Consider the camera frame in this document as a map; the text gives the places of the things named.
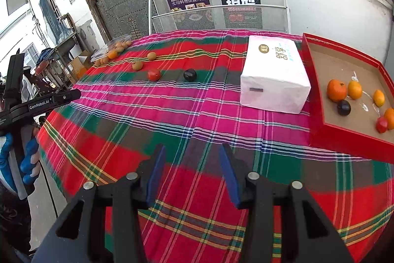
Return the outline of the blue white gloved hand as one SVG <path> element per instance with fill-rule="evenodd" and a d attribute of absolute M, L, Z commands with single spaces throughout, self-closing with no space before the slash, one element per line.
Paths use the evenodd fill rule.
<path fill-rule="evenodd" d="M 41 170 L 37 132 L 35 126 L 26 125 L 16 138 L 12 134 L 1 136 L 1 184 L 20 200 L 34 192 Z"/>

